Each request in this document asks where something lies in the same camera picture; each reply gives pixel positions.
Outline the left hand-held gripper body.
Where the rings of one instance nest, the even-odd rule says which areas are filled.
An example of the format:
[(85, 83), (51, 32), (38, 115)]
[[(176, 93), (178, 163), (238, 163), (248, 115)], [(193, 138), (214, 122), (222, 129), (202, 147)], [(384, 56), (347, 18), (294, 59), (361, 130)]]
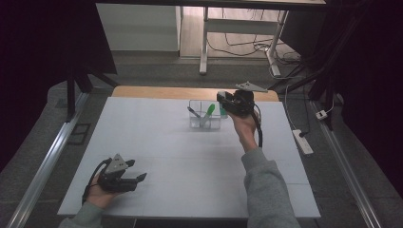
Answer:
[(101, 170), (97, 183), (109, 193), (124, 193), (134, 191), (138, 185), (135, 179), (123, 179), (127, 167), (120, 154), (106, 160), (106, 167)]

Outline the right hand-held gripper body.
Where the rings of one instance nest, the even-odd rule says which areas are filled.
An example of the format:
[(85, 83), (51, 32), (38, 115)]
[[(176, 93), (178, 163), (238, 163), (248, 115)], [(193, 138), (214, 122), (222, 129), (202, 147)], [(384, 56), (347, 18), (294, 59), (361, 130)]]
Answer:
[(250, 82), (237, 84), (236, 88), (237, 90), (231, 93), (233, 95), (233, 101), (230, 102), (234, 106), (234, 111), (229, 113), (235, 114), (239, 117), (246, 117), (253, 112), (255, 106), (255, 92), (268, 92), (266, 88), (254, 85)]

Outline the green marker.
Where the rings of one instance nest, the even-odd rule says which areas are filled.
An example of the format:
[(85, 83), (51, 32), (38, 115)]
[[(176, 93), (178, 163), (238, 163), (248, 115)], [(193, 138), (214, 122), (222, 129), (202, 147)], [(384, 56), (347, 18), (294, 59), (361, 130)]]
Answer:
[(214, 110), (215, 110), (215, 104), (211, 104), (208, 107), (205, 115), (201, 118), (200, 127), (203, 127), (206, 124), (206, 122), (210, 119), (211, 115), (213, 114)]

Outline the clear plastic organizer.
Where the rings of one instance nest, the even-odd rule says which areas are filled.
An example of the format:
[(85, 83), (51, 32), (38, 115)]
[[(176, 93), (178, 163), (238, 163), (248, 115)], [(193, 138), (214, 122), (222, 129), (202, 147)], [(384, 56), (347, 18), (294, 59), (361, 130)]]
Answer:
[(190, 100), (188, 103), (190, 127), (198, 129), (220, 129), (220, 105), (215, 101)]

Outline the person's left hand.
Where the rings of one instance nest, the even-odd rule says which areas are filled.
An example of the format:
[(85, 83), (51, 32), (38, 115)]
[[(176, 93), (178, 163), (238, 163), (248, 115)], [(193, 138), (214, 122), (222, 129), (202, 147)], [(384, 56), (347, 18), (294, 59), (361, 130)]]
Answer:
[(117, 196), (119, 193), (106, 192), (97, 183), (92, 183), (89, 186), (86, 201), (101, 209), (106, 209)]

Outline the person's right hand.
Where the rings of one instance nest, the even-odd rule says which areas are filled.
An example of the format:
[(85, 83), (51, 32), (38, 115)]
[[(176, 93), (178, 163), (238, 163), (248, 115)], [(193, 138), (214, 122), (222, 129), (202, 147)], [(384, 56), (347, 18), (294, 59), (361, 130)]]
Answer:
[(256, 149), (258, 147), (255, 140), (255, 131), (257, 127), (253, 117), (251, 115), (247, 117), (239, 117), (232, 113), (229, 113), (229, 116), (233, 121), (244, 152)]

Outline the white table cover sheet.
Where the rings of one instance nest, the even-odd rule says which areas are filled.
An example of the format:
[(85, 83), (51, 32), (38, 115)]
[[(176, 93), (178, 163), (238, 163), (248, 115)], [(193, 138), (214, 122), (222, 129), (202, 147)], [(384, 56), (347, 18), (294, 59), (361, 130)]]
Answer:
[(135, 162), (126, 178), (146, 178), (135, 191), (117, 197), (108, 215), (247, 218), (243, 150), (231, 120), (221, 120), (217, 130), (195, 129), (188, 109), (186, 100), (108, 98), (60, 214), (75, 214), (95, 167), (120, 154)]

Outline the white power strip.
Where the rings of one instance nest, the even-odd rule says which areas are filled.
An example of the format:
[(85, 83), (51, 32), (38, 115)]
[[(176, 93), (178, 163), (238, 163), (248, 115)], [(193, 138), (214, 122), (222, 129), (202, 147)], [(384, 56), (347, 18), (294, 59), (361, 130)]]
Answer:
[(312, 155), (314, 151), (310, 146), (310, 144), (308, 143), (308, 141), (306, 140), (305, 134), (299, 129), (293, 130), (292, 133), (302, 153), (304, 155)]

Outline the black metal stand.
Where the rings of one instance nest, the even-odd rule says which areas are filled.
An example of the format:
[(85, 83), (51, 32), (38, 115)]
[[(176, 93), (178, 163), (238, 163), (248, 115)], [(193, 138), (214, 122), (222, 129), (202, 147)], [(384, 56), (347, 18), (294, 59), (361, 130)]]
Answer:
[(95, 76), (97, 79), (115, 88), (119, 84), (107, 77), (103, 72), (90, 65), (74, 66), (67, 76), (67, 122), (73, 120), (78, 109), (75, 98), (75, 86), (78, 86), (83, 93), (89, 93), (93, 89), (93, 84), (89, 79), (89, 75)]
[(313, 62), (317, 64), (317, 68), (304, 79), (294, 84), (287, 85), (283, 90), (279, 91), (280, 94), (285, 95), (287, 92), (291, 92), (314, 82), (308, 93), (308, 98), (311, 101), (318, 101), (321, 95), (326, 93), (325, 107), (328, 108), (328, 117), (324, 119), (324, 123), (330, 130), (333, 129), (332, 104), (335, 91), (335, 74), (333, 73), (333, 70), (338, 56), (344, 49), (351, 33), (352, 32), (348, 28), (339, 31), (317, 54), (302, 63), (302, 66), (306, 67), (308, 62)]

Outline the dark curtain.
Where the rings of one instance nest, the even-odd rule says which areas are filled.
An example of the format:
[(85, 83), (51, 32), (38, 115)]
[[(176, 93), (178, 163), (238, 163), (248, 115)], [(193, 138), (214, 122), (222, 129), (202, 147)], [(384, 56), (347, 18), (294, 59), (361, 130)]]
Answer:
[(368, 1), (337, 59), (336, 91), (344, 123), (403, 198), (403, 0)]
[(92, 69), (117, 72), (101, 0), (0, 0), (0, 171), (35, 125), (48, 90)]

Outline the black floor hatch frame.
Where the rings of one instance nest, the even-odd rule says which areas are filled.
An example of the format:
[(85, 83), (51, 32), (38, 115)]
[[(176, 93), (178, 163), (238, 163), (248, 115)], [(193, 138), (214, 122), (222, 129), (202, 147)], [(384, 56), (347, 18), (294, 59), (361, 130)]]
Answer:
[(67, 143), (71, 145), (84, 145), (90, 127), (90, 123), (77, 123), (70, 133)]

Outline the aluminium floor rail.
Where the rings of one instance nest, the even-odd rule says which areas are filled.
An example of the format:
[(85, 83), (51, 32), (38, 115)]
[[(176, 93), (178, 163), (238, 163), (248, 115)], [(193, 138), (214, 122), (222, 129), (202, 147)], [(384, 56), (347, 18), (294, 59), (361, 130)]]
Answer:
[(335, 132), (331, 130), (324, 121), (317, 121), (321, 131), (328, 142), (340, 172), (346, 181), (352, 196), (355, 199), (356, 205), (360, 211), (368, 228), (383, 228), (381, 221), (367, 195), (361, 186), (353, 167), (351, 166), (344, 149), (341, 146)]
[(76, 111), (72, 114), (72, 117), (68, 122), (63, 123), (6, 228), (24, 228), (37, 200), (39, 199), (44, 187), (46, 186), (46, 183), (48, 182), (55, 164), (58, 162), (58, 159), (61, 156), (65, 145), (67, 144), (69, 135), (71, 134), (84, 110), (88, 97), (88, 93), (81, 93), (78, 96), (77, 101), (74, 104)]

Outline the white desk frame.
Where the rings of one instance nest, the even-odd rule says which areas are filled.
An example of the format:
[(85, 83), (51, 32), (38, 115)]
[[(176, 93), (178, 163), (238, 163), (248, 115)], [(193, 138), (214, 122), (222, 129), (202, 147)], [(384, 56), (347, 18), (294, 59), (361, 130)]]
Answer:
[(279, 10), (278, 19), (276, 21), (260, 20), (241, 20), (221, 18), (210, 18), (210, 8), (203, 8), (202, 18), (202, 43), (201, 43), (201, 61), (200, 75), (207, 72), (207, 36), (209, 33), (232, 33), (232, 34), (253, 34), (253, 35), (269, 35), (272, 37), (269, 47), (265, 47), (263, 52), (268, 60), (271, 73), (275, 77), (280, 76), (278, 61), (275, 58), (276, 47), (279, 37), (282, 33), (288, 11)]

